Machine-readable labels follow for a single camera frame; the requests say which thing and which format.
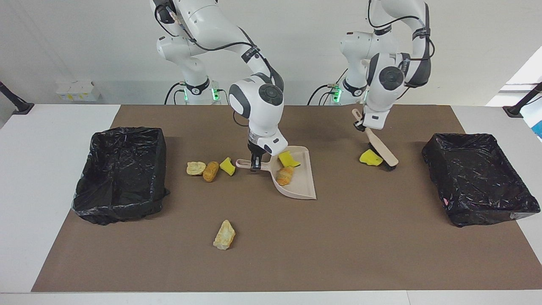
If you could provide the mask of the black-bagged bin with pink spot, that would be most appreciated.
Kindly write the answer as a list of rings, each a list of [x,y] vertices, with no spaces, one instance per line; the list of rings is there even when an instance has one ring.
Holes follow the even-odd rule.
[[[494,225],[541,211],[492,134],[436,133],[422,156],[457,227]]]

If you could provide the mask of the pale crusty bread chunk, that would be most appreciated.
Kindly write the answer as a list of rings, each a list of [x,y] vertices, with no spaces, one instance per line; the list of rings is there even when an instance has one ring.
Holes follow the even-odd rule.
[[[229,249],[229,247],[232,245],[235,235],[236,231],[232,227],[232,224],[229,222],[229,220],[224,220],[213,241],[213,247],[216,247],[219,250]]]

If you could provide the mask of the brown table mat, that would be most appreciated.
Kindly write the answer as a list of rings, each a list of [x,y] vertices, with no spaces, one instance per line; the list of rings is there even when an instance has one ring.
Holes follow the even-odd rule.
[[[33,292],[246,292],[542,289],[542,265],[516,222],[455,227],[421,151],[462,133],[447,106],[395,106],[381,131],[399,158],[387,172],[359,162],[364,135],[350,107],[287,106],[279,125],[308,148],[316,200],[279,193],[267,172],[186,175],[189,161],[249,158],[227,106],[122,106],[112,127],[161,128],[163,210],[94,225],[69,212]],[[224,220],[236,231],[213,247]]]

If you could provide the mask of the beige brush with black bristles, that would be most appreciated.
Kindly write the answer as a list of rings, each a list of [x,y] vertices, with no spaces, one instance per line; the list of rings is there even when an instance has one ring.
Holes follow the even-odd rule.
[[[352,114],[356,121],[359,123],[364,118],[363,112],[360,112],[357,108],[352,109]],[[388,149],[388,147],[377,137],[370,128],[366,128],[364,131],[368,138],[369,147],[375,151],[384,160],[384,166],[388,171],[393,171],[398,164],[398,160],[395,155]]]

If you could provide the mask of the orange toasted croissant piece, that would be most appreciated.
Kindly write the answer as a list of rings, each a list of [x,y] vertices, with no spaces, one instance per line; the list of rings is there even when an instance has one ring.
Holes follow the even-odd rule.
[[[279,170],[278,174],[277,174],[276,182],[280,186],[289,185],[291,183],[291,181],[292,181],[294,171],[295,171],[295,168],[292,167],[292,166],[287,166],[287,167],[281,168]]]

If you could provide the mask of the beige plastic dustpan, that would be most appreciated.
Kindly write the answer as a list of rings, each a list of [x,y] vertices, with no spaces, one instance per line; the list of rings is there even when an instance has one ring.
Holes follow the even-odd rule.
[[[260,170],[271,174],[273,184],[279,193],[299,200],[317,199],[308,149],[304,146],[289,145],[284,151],[288,151],[295,161],[300,162],[300,166],[294,167],[293,176],[288,185],[281,186],[277,182],[279,172],[283,168],[277,155],[271,156],[269,162],[263,162],[263,157],[260,156]]]

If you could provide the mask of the bin lined with black bag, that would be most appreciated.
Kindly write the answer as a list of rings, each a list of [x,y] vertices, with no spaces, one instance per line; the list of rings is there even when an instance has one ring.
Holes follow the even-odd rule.
[[[169,194],[165,176],[162,129],[118,127],[95,133],[71,209],[97,225],[151,216],[162,210]]]

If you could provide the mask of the brown bread roll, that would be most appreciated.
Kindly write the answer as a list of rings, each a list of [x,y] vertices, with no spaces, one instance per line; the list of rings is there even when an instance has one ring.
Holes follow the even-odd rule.
[[[218,170],[219,170],[218,162],[216,161],[209,162],[202,173],[203,179],[206,182],[213,182],[213,180],[215,179],[218,173]]]

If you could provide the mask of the white power boxes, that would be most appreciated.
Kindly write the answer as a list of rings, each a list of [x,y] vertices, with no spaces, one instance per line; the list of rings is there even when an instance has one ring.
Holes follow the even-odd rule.
[[[102,94],[93,81],[56,82],[57,96],[64,102],[97,102]]]

